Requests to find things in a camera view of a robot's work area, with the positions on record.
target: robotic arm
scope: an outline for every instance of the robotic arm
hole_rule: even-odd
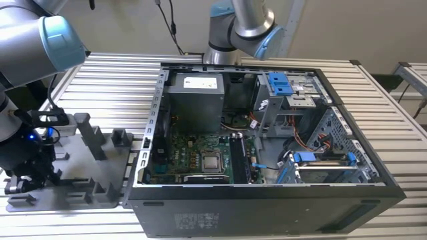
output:
[[[205,64],[238,65],[238,50],[258,60],[274,56],[284,28],[264,0],[222,0],[210,6]]]
[[[85,47],[66,22],[57,16],[66,0],[0,0],[0,168],[10,181],[6,194],[57,185],[53,172],[52,132],[41,137],[34,128],[68,124],[64,110],[50,112],[17,109],[5,90],[57,74],[85,61]],[[94,9],[94,0],[89,0]],[[284,29],[262,0],[224,0],[210,7],[209,42],[202,61],[206,64],[240,63],[237,49],[264,60],[277,51]],[[40,116],[56,121],[41,122]]]
[[[18,110],[2,92],[85,61],[85,48],[72,26],[54,16],[65,2],[0,1],[0,168],[10,177],[6,194],[42,188],[46,180],[54,185],[60,181],[52,167],[54,142],[50,137],[42,139],[34,128],[66,125],[68,119],[41,122],[40,112],[30,116]],[[61,108],[52,110],[64,116]]]

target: white wall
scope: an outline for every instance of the white wall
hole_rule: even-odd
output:
[[[208,46],[209,9],[216,0],[172,0],[177,42],[185,52],[202,53]],[[154,0],[69,0],[60,11],[93,52],[177,54]],[[292,0],[266,0],[276,22],[288,21]],[[170,21],[168,0],[161,0]]]
[[[370,73],[427,63],[427,0],[306,0],[289,58],[356,59]]]

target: slatted metal surface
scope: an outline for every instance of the slatted metal surface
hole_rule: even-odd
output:
[[[427,63],[400,62],[393,74],[400,75],[412,88],[427,98]]]
[[[198,56],[93,53],[81,68],[70,71],[61,80],[53,91],[53,99],[68,113],[88,112],[90,124],[98,125],[104,132],[120,127],[141,137],[160,62],[200,61]],[[427,134],[362,67],[348,61],[285,58],[266,61],[244,58],[242,64],[322,70],[407,195],[407,199],[348,235],[293,236],[285,239],[427,239]],[[134,150],[140,144],[138,141],[133,143]],[[72,212],[8,213],[5,205],[6,198],[0,196],[0,237],[21,236],[28,239],[32,236],[30,239],[44,240],[57,237],[105,240],[145,238],[136,216],[121,207]],[[265,236],[238,239],[282,238]]]

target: white sticker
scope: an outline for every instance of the white sticker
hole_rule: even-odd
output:
[[[216,89],[214,77],[185,77],[184,78],[185,89]]]
[[[257,123],[258,123],[257,121],[252,120],[249,127],[254,129]]]

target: metal case frame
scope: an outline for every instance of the metal case frame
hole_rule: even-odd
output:
[[[229,68],[252,74],[260,71],[314,72],[385,186],[242,184],[193,187],[141,184],[140,170],[148,164],[157,110],[169,71],[224,72]],[[128,196],[146,236],[161,238],[349,233],[405,198],[354,122],[320,69],[162,63]]]

